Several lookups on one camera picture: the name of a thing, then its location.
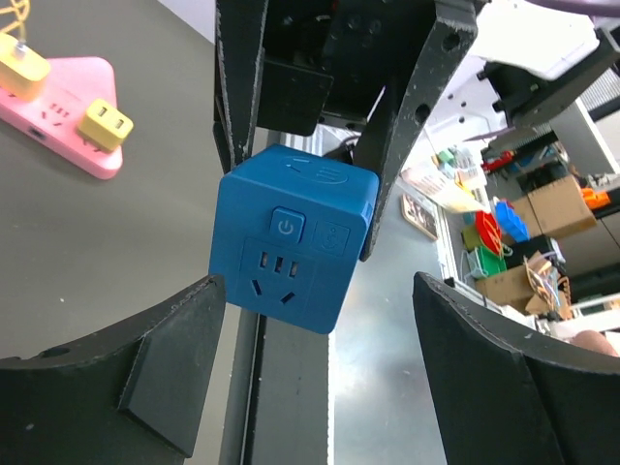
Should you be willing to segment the yellow two-port USB charger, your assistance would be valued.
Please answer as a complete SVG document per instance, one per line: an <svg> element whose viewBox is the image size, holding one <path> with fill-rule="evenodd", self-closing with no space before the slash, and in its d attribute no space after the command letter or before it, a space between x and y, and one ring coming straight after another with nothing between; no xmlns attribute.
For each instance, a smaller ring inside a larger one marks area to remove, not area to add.
<svg viewBox="0 0 620 465"><path fill-rule="evenodd" d="M107 153L120 147L133 129L133 120L104 99L94 100L77 124L84 138Z"/></svg>

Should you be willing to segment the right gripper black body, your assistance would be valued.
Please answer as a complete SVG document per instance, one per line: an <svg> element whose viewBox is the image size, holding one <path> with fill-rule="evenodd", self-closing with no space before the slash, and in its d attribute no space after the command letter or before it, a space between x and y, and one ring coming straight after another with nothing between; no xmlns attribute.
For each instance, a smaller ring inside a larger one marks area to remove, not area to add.
<svg viewBox="0 0 620 465"><path fill-rule="evenodd" d="M409 80L435 19L432 1L269 2L259 126L362 128L380 92Z"/></svg>

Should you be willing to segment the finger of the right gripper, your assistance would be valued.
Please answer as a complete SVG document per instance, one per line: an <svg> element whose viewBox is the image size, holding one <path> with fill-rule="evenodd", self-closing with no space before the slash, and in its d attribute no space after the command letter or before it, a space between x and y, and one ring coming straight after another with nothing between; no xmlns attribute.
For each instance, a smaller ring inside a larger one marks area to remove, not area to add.
<svg viewBox="0 0 620 465"><path fill-rule="evenodd" d="M252 156L260 106L268 3L215 5L213 136L224 172Z"/></svg>
<svg viewBox="0 0 620 465"><path fill-rule="evenodd" d="M360 259L367 261L378 238L388 197L404 162L478 34L473 1L432 1L417 7L406 22L410 39L400 38L388 56L383 96L354 150L354 164L379 177L371 226Z"/></svg>

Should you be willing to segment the pink triangular power strip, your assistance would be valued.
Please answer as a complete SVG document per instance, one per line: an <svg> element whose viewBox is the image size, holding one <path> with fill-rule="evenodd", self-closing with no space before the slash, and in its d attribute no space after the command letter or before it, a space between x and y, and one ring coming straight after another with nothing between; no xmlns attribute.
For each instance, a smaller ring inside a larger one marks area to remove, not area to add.
<svg viewBox="0 0 620 465"><path fill-rule="evenodd" d="M88 106L104 99L117 108L115 75L101 57L50 58L37 99L25 102L1 90L1 120L92 176L108 180L123 164L122 145L102 151L78 132Z"/></svg>

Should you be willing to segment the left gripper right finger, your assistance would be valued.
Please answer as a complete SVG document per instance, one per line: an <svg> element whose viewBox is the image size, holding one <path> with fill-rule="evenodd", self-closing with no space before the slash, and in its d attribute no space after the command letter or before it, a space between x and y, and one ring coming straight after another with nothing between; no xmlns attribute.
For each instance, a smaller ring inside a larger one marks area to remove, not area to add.
<svg viewBox="0 0 620 465"><path fill-rule="evenodd" d="M618 358L516 323L425 272L413 306L449 464L618 463Z"/></svg>

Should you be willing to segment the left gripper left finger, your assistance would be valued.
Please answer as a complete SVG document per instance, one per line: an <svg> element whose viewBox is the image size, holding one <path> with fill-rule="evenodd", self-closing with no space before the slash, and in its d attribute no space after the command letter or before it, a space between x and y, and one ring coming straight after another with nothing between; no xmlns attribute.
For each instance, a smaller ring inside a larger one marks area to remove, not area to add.
<svg viewBox="0 0 620 465"><path fill-rule="evenodd" d="M31 358L1 362L5 464L181 464L194 453L225 311L207 276Z"/></svg>

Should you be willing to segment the blue cube plug adapter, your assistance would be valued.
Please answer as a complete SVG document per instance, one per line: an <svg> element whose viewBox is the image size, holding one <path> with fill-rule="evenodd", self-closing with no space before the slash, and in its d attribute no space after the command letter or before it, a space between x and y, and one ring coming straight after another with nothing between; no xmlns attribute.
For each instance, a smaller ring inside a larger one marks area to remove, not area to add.
<svg viewBox="0 0 620 465"><path fill-rule="evenodd" d="M274 144L220 181L209 271L226 300L328 334L366 240L378 176Z"/></svg>

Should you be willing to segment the yellow charger with cable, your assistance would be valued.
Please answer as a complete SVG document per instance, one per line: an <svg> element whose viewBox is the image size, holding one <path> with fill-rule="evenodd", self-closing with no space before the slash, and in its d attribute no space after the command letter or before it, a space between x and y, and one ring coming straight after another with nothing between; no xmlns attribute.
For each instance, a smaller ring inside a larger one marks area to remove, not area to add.
<svg viewBox="0 0 620 465"><path fill-rule="evenodd" d="M1 34L1 87L25 102L38 98L50 73L50 63L26 43Z"/></svg>

